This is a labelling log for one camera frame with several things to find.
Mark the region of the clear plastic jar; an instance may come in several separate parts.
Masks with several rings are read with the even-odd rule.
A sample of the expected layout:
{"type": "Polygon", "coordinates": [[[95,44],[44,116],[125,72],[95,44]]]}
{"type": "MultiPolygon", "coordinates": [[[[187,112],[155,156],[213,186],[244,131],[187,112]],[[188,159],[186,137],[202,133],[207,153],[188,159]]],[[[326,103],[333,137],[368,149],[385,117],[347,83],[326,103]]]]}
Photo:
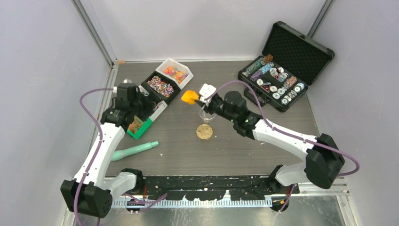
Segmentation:
{"type": "Polygon", "coordinates": [[[205,124],[209,124],[217,116],[217,114],[207,113],[204,108],[204,106],[200,108],[199,115],[205,124]]]}

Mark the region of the orange plastic scoop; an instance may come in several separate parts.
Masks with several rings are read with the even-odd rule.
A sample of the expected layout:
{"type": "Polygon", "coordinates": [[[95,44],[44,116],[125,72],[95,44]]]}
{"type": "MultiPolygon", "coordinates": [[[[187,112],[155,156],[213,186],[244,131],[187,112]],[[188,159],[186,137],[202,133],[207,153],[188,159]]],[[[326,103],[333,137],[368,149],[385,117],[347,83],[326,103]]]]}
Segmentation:
{"type": "Polygon", "coordinates": [[[200,96],[193,90],[187,90],[181,96],[181,100],[187,104],[194,105],[199,100],[200,96]]]}

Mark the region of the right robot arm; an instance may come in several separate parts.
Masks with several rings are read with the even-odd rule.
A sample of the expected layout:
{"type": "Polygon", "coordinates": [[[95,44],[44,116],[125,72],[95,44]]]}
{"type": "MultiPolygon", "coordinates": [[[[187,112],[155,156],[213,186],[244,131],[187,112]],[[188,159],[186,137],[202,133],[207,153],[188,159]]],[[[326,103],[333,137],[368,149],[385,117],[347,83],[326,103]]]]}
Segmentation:
{"type": "Polygon", "coordinates": [[[246,100],[237,91],[229,91],[221,98],[212,87],[210,91],[200,91],[196,103],[205,112],[231,121],[241,136],[270,143],[302,160],[276,166],[265,180],[271,193],[281,193],[288,186],[305,182],[329,189],[339,176],[344,158],[333,151],[337,146],[329,135],[306,135],[265,121],[263,116],[248,110],[246,100]]]}

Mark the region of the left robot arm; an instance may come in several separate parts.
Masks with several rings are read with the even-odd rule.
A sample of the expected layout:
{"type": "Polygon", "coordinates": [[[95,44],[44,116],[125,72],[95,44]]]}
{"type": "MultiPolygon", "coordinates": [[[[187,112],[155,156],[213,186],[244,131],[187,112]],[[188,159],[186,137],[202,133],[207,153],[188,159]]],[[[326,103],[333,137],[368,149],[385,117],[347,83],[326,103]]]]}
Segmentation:
{"type": "Polygon", "coordinates": [[[116,94],[114,105],[96,119],[89,117],[98,129],[95,142],[79,171],[71,180],[64,180],[60,191],[69,211],[96,218],[109,213],[114,199],[130,191],[138,195],[144,190],[143,173],[125,168],[115,178],[105,181],[105,174],[116,148],[135,117],[147,118],[153,104],[134,83],[120,83],[111,89],[116,94]]]}

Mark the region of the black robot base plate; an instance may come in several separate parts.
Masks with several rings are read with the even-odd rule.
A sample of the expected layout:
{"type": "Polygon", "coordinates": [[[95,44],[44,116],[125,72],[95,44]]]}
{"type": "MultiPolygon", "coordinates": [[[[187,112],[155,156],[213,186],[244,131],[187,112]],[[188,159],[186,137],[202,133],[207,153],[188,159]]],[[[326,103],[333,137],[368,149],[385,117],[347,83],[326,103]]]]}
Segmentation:
{"type": "Polygon", "coordinates": [[[130,195],[144,195],[156,200],[167,194],[166,200],[221,200],[230,194],[233,201],[261,200],[267,195],[286,197],[287,187],[271,188],[266,176],[147,176],[141,188],[127,191],[130,195]]]}

